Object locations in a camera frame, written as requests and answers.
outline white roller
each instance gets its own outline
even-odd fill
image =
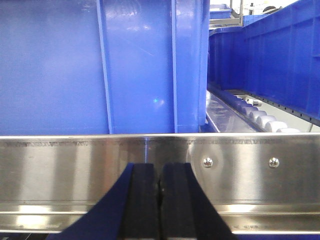
[[[283,121],[269,121],[265,125],[265,130],[268,133],[276,133],[279,129],[287,129],[288,125]]]
[[[255,122],[259,116],[266,116],[267,113],[265,111],[252,111],[249,113],[249,118]]]
[[[299,129],[296,128],[279,128],[277,133],[300,133]]]
[[[246,103],[245,101],[242,101],[239,105],[237,105],[238,112],[242,112],[242,108],[249,108],[252,107],[251,104]]]
[[[242,113],[244,113],[247,117],[249,117],[249,114],[253,111],[258,111],[258,108],[255,106],[243,106],[241,109]]]
[[[260,128],[264,129],[266,127],[266,124],[271,121],[277,121],[275,116],[262,115],[256,118],[255,123],[258,124]]]

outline screw head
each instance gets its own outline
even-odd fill
[[[273,158],[269,159],[269,167],[270,168],[275,169],[275,168],[279,167],[279,165],[280,165],[280,161],[278,158],[273,157]]]
[[[214,164],[214,161],[210,157],[203,159],[203,166],[205,168],[211,168],[213,164]]]

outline scratched metal surface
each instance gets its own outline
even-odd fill
[[[317,133],[0,137],[0,231],[59,232],[128,162],[189,162],[235,233],[320,233],[319,156]]]

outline brushed steel surface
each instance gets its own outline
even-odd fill
[[[319,133],[0,137],[0,231],[63,230],[128,162],[191,163],[235,233],[320,234]]]

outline blue plastic crate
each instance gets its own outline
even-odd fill
[[[222,90],[244,86],[242,27],[224,27],[209,35],[208,83]]]
[[[263,19],[266,16],[268,16],[268,14],[243,16],[243,26],[247,26],[249,24],[252,24],[260,19]]]
[[[209,5],[1,0],[0,135],[197,132]]]
[[[232,62],[231,57],[228,63],[230,74],[244,74],[244,85],[239,86],[235,78],[230,81],[233,84],[220,85],[240,88],[320,120],[319,33],[320,1],[314,0],[299,0],[243,27],[243,38],[235,34],[231,38],[244,50],[244,67],[238,68],[241,63]],[[227,42],[220,44],[229,52]],[[217,65],[224,70],[222,60]]]
[[[229,19],[230,17],[231,17],[231,9],[226,4],[210,5],[210,19]]]

